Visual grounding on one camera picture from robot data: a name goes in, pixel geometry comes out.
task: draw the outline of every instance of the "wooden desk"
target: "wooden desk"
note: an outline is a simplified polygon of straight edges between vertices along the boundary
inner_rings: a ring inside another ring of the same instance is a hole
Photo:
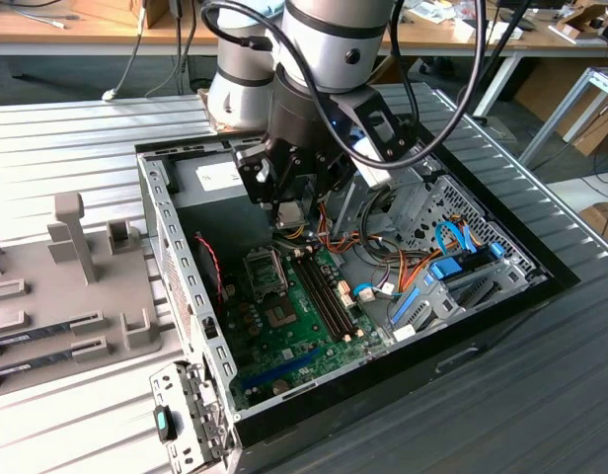
[[[494,15],[489,6],[488,16]],[[435,25],[414,17],[414,23],[399,27],[399,43],[404,55],[469,56],[474,40],[459,41],[452,22]],[[135,41],[135,28],[115,22],[81,15],[77,22],[67,22],[69,29],[60,30],[26,19],[0,6],[0,55],[127,55]],[[488,113],[521,58],[545,57],[608,57],[608,47],[574,46],[548,30],[550,22],[535,21],[537,31],[526,32],[521,40],[510,41],[503,52],[505,61],[475,109],[474,114]],[[190,16],[183,20],[184,35],[190,28]],[[389,38],[383,40],[381,52],[389,51]],[[162,18],[144,34],[140,54],[174,54],[175,28],[170,15]],[[216,39],[200,25],[194,36],[190,54],[216,54]]]

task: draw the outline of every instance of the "power connector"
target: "power connector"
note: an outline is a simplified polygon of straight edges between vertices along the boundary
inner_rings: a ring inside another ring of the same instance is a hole
[[[117,95],[116,89],[109,89],[109,90],[107,90],[107,92],[105,94],[103,94],[103,101],[112,102],[115,99],[116,95]]]

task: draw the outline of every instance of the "motherboard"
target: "motherboard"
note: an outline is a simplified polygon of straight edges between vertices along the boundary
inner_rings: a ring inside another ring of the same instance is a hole
[[[239,410],[384,347],[326,249],[260,249],[223,283],[220,323],[238,366],[230,389]]]

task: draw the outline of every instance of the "green circuit board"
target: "green circuit board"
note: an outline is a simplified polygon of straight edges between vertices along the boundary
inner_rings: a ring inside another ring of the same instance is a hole
[[[314,259],[327,274],[329,286],[342,279],[328,251],[318,251]],[[226,277],[230,294],[221,316],[221,328],[238,367],[230,389],[239,410],[384,346],[375,327],[358,307],[347,311],[359,330],[358,336],[334,341],[290,259],[280,260],[289,283],[283,295],[272,293],[262,301],[255,301],[246,272],[238,270]],[[334,292],[339,300],[339,292],[336,289]]]

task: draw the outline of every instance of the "red wire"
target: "red wire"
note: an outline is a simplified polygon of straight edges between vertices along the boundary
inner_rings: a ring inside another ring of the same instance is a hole
[[[220,305],[222,303],[222,295],[221,295],[222,284],[221,284],[221,268],[218,265],[218,259],[216,258],[216,254],[214,253],[214,250],[205,241],[205,239],[203,239],[201,237],[197,237],[197,236],[194,236],[194,238],[205,246],[205,248],[209,252],[209,255],[211,255],[211,257],[212,257],[212,262],[214,262],[214,268],[216,268],[216,282],[217,282],[216,297],[218,298],[218,304]]]

